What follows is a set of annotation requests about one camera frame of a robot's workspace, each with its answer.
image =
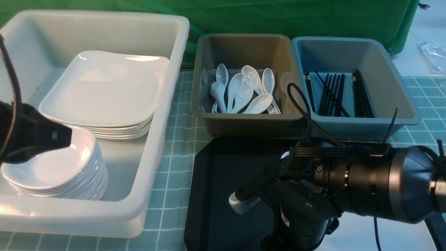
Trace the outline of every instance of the green cloth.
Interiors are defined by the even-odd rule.
[[[25,9],[82,9],[185,16],[190,34],[182,68],[193,68],[206,33],[280,33],[372,38],[400,53],[419,0],[0,0],[0,25]]]

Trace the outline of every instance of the spoon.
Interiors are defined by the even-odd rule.
[[[219,82],[220,84],[224,85],[225,88],[227,87],[227,84],[229,82],[229,76],[228,76],[226,66],[222,63],[217,66],[217,71],[215,73],[215,80],[217,82]],[[214,106],[212,107],[211,112],[217,113],[217,101],[214,102]]]
[[[234,106],[234,98],[242,85],[244,84],[243,75],[241,73],[235,74],[227,87],[227,113],[231,113]]]
[[[217,101],[214,102],[214,105],[212,106],[211,113],[217,113]]]
[[[238,113],[243,109],[251,101],[253,94],[254,90],[250,84],[242,85],[235,96],[235,105],[231,113]]]
[[[255,99],[251,101],[248,108],[243,113],[246,114],[260,114],[264,112],[273,101],[273,96],[269,93],[262,94],[257,96]]]
[[[226,113],[226,106],[224,104],[224,92],[226,88],[219,82],[213,82],[211,85],[211,96],[215,98],[215,101],[220,107],[222,113]]]
[[[221,63],[217,66],[217,72],[215,73],[215,79],[220,84],[223,84],[225,88],[227,87],[227,84],[229,83],[229,76],[228,76],[226,66],[224,66],[224,64]]]
[[[247,76],[247,79],[248,79],[248,81],[246,81],[246,79],[245,79],[245,81],[246,81],[246,83],[248,83],[248,84],[250,84],[251,86],[252,86],[252,88],[254,89],[254,91],[257,93],[257,95],[262,95],[262,94],[265,94],[265,92],[263,92],[263,88],[262,88],[262,82],[261,82],[261,80],[260,80],[260,77],[257,79],[257,76],[259,75],[257,72],[256,72],[256,74],[257,74],[257,76],[251,71],[251,68],[252,67],[250,67],[250,66],[243,66],[244,68],[245,68],[245,70],[243,70],[243,68],[242,68],[242,74],[243,74],[243,72],[245,72],[246,73],[246,76]],[[269,114],[275,114],[276,113],[276,111],[274,110],[274,108],[273,107],[268,107],[267,108],[267,110],[268,110],[268,113]]]
[[[262,80],[260,79],[259,73],[249,65],[242,67],[242,75],[247,84],[252,85],[252,88],[257,93],[257,95],[264,94],[262,88]]]
[[[265,93],[273,94],[274,86],[275,86],[275,79],[274,79],[274,73],[270,68],[266,68],[263,71],[262,75],[262,88],[265,91]],[[276,101],[273,98],[273,102],[271,103],[272,107],[276,111],[276,114],[282,114],[280,112],[279,106],[277,105]]]

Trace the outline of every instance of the stack of bowls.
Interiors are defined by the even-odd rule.
[[[48,151],[21,164],[4,163],[3,177],[21,195],[99,200],[108,172],[96,137],[87,129],[73,130],[70,147]]]

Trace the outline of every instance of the plastic bag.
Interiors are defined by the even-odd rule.
[[[424,57],[430,63],[430,68],[437,74],[446,75],[446,50],[433,42],[419,43]]]

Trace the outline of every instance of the white plastic bin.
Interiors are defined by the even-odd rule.
[[[0,30],[22,99],[35,108],[82,51],[170,59],[148,135],[99,141],[109,171],[102,201],[18,196],[0,177],[0,230],[114,238],[134,238],[141,233],[188,32],[189,21],[179,16],[50,10],[21,12]],[[0,100],[12,101],[3,64],[0,83]]]

